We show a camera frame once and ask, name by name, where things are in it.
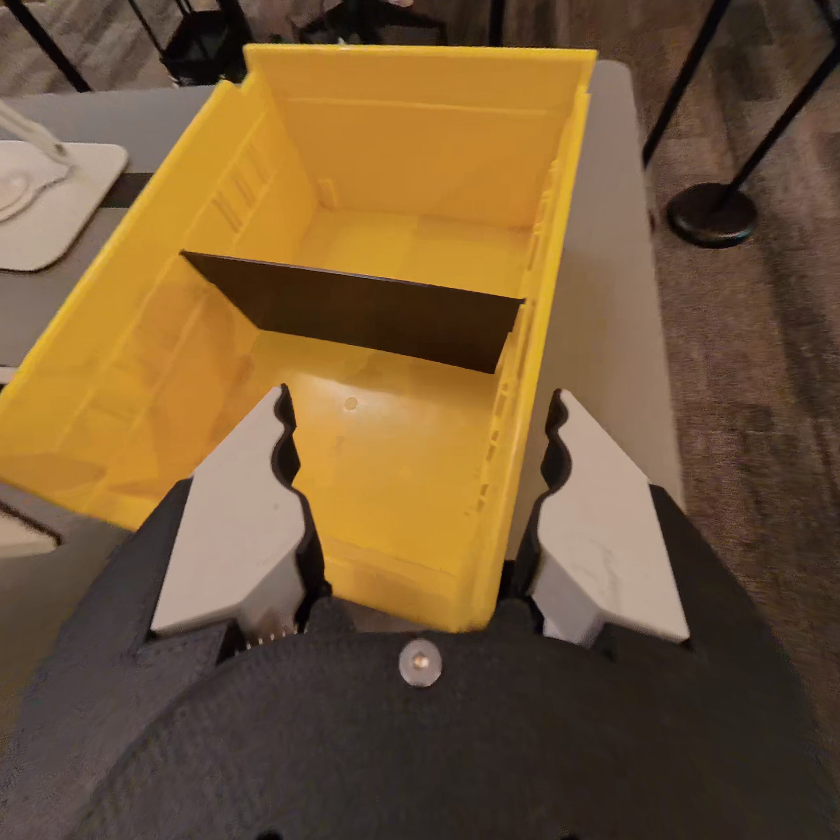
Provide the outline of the black bin divider panel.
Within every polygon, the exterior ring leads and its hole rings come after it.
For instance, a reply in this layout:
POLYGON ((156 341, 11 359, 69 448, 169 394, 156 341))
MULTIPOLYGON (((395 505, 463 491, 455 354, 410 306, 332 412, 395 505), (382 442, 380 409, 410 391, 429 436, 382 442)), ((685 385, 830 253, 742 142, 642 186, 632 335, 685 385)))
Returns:
POLYGON ((523 299, 210 255, 182 257, 263 331, 493 374, 523 299))

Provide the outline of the flat white pad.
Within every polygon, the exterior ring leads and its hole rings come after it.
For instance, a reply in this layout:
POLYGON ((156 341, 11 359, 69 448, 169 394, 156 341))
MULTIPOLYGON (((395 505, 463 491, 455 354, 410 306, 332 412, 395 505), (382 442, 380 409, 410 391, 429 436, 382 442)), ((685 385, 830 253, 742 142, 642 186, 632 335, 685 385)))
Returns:
POLYGON ((60 535, 1 502, 1 561, 52 553, 61 542, 60 535))

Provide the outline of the white desk lamp base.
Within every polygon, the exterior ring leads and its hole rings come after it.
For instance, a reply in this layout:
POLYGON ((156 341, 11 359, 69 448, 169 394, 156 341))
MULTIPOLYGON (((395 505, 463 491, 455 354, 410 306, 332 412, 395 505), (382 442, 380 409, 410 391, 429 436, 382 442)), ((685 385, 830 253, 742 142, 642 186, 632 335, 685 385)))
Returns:
POLYGON ((36 272, 73 245, 130 156, 110 143, 65 143, 1 103, 1 269, 36 272))

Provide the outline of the black stanchion with round base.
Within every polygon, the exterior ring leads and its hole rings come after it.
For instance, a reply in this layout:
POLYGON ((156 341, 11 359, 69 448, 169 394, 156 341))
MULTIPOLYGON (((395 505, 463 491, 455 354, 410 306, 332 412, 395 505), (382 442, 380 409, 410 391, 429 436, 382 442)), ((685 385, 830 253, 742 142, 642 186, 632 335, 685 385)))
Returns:
POLYGON ((751 237, 758 210, 742 188, 838 64, 835 44, 730 181, 699 183, 670 200, 665 216, 677 237, 702 249, 730 248, 751 237))

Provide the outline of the black metal pole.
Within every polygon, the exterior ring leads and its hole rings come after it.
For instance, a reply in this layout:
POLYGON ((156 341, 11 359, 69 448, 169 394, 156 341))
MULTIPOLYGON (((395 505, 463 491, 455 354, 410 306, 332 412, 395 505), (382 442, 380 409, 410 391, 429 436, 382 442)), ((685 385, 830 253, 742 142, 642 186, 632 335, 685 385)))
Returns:
POLYGON ((696 75, 699 64, 706 54, 706 51, 717 33, 721 21, 725 13, 728 11, 731 3, 731 1, 712 2, 699 32, 689 49, 681 68, 679 69, 679 73, 668 91, 668 95, 659 111, 654 126, 647 135, 642 152, 643 168, 645 170, 648 168, 651 160, 653 159, 659 143, 662 140, 672 118, 674 117, 690 83, 696 75))

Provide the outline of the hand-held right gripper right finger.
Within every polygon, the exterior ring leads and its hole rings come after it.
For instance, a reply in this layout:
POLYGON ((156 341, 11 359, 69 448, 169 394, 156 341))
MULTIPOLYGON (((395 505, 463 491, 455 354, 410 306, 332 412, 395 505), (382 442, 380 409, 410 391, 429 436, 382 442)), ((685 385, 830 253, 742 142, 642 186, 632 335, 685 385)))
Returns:
POLYGON ((591 647, 606 625, 689 639, 645 473, 563 389, 551 397, 534 501, 515 559, 515 596, 537 632, 591 647))

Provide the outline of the yellow plastic storage bin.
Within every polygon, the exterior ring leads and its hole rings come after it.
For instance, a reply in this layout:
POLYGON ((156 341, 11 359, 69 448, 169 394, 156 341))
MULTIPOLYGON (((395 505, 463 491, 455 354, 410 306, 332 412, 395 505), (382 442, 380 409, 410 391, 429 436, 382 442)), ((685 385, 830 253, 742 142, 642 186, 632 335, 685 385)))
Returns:
POLYGON ((251 45, 2 393, 2 482, 136 530, 287 385, 336 594, 494 610, 596 52, 251 45), (524 300, 496 371, 263 331, 183 250, 524 300))

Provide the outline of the black slanted metal leg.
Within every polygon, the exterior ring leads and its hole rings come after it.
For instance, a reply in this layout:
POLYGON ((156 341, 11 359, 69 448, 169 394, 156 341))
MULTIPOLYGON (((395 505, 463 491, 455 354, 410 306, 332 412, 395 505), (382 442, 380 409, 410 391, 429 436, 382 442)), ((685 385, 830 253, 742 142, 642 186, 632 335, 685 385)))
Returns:
POLYGON ((34 40, 43 54, 52 62, 76 92, 92 92, 91 86, 58 47, 53 38, 50 37, 37 18, 29 11, 24 1, 2 1, 2 5, 9 10, 13 18, 23 27, 29 37, 34 40))

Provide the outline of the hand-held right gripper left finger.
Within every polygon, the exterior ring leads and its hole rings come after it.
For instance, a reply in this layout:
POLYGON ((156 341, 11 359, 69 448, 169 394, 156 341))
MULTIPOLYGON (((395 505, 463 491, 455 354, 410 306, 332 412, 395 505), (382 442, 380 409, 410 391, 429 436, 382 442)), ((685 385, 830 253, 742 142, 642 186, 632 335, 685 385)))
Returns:
POLYGON ((192 473, 151 622, 160 636, 234 621, 248 640, 305 630, 329 595, 287 385, 271 388, 192 473))

